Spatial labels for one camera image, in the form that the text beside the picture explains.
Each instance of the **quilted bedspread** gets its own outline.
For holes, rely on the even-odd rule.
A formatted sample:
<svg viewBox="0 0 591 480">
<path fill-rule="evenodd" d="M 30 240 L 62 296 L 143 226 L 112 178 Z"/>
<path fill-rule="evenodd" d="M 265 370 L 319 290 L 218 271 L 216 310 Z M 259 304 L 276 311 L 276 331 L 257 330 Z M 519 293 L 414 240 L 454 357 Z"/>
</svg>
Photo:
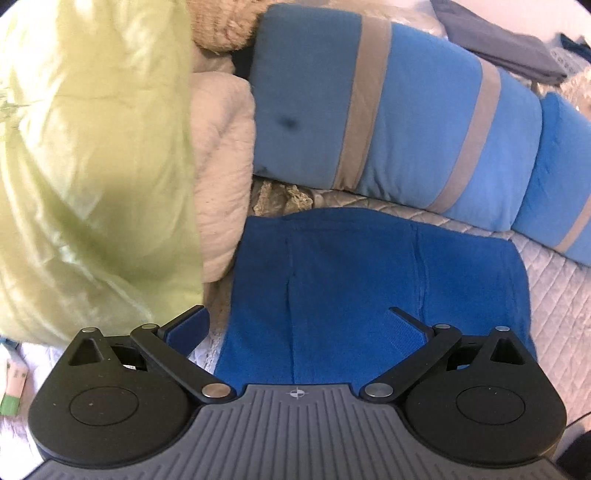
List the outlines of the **quilted bedspread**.
<svg viewBox="0 0 591 480">
<path fill-rule="evenodd" d="M 510 239 L 521 254 L 530 282 L 531 334 L 538 361 L 563 399 L 569 422 L 591 410 L 591 268 L 513 231 L 489 232 L 424 210 L 344 192 L 302 191 L 295 186 L 256 180 L 250 214 L 279 216 L 320 207 L 370 208 L 457 232 Z M 231 289 L 231 273 L 205 288 L 204 303 L 212 320 L 210 334 L 190 359 L 210 372 L 216 366 L 223 343 Z M 36 345 L 23 345 L 21 349 L 33 374 L 32 381 L 27 382 L 27 397 L 19 417 L 0 418 L 0 478 L 4 480 L 20 479 L 41 462 L 27 429 L 27 410 L 34 393 L 59 357 L 55 349 Z M 564 439 L 570 443 L 590 429 L 591 417 L 587 417 L 569 429 Z"/>
</svg>

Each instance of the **royal blue cloth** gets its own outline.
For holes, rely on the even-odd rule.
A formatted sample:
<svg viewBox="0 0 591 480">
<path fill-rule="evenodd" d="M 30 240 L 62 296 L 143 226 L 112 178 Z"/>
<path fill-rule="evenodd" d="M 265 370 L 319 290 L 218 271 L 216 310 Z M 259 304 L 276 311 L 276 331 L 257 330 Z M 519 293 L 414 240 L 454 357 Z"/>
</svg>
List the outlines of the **royal blue cloth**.
<svg viewBox="0 0 591 480">
<path fill-rule="evenodd" d="M 507 325 L 535 354 L 512 243 L 373 210 L 317 209 L 246 221 L 215 374 L 238 391 L 337 382 L 357 391 L 425 341 L 394 306 L 468 335 Z"/>
</svg>

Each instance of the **circular pad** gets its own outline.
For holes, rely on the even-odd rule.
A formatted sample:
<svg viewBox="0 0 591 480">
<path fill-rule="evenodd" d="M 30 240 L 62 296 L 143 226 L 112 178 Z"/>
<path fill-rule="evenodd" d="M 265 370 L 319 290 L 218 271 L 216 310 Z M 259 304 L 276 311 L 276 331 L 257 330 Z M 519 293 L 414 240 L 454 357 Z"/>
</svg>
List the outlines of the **circular pad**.
<svg viewBox="0 0 591 480">
<path fill-rule="evenodd" d="M 525 411 L 521 397 L 502 387 L 480 386 L 464 390 L 456 398 L 457 409 L 477 423 L 504 425 Z"/>
<path fill-rule="evenodd" d="M 97 387 L 78 394 L 70 404 L 72 416 L 93 427 L 121 423 L 138 409 L 138 397 L 121 387 Z"/>
</svg>

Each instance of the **metal pin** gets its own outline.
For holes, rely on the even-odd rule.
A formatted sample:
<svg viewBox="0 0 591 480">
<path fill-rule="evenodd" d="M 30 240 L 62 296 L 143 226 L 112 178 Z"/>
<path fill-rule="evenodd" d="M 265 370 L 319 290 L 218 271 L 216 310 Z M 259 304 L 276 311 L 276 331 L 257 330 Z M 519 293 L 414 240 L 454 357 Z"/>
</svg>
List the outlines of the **metal pin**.
<svg viewBox="0 0 591 480">
<path fill-rule="evenodd" d="M 387 383 L 370 383 L 365 387 L 365 393 L 373 398 L 385 398 L 394 393 L 394 389 Z"/>
<path fill-rule="evenodd" d="M 231 391 L 230 386 L 225 383 L 210 383 L 203 387 L 201 393 L 207 398 L 223 398 L 227 397 Z"/>
</svg>

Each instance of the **gray fabric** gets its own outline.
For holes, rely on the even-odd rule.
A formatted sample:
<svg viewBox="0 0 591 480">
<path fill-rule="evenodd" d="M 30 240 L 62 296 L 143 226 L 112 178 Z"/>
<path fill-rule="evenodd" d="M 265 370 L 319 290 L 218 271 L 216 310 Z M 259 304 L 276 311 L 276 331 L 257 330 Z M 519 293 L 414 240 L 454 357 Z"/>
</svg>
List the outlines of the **gray fabric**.
<svg viewBox="0 0 591 480">
<path fill-rule="evenodd" d="M 566 233 L 561 242 L 556 245 L 556 251 L 559 253 L 566 252 L 587 226 L 589 219 L 591 219 L 591 195 L 587 198 L 587 201 L 585 202 L 581 213 L 574 221 L 573 226 Z"/>
<path fill-rule="evenodd" d="M 556 85 L 566 78 L 539 38 L 505 30 L 451 0 L 431 0 L 431 4 L 455 44 L 536 82 Z"/>
<path fill-rule="evenodd" d="M 363 173 L 382 96 L 391 39 L 389 20 L 361 17 L 361 37 L 334 189 L 355 190 Z"/>
<path fill-rule="evenodd" d="M 472 120 L 446 184 L 433 203 L 427 207 L 427 210 L 435 213 L 443 213 L 456 203 L 470 182 L 495 117 L 501 94 L 501 76 L 494 65 L 486 60 L 479 60 L 482 66 L 482 81 Z"/>
</svg>

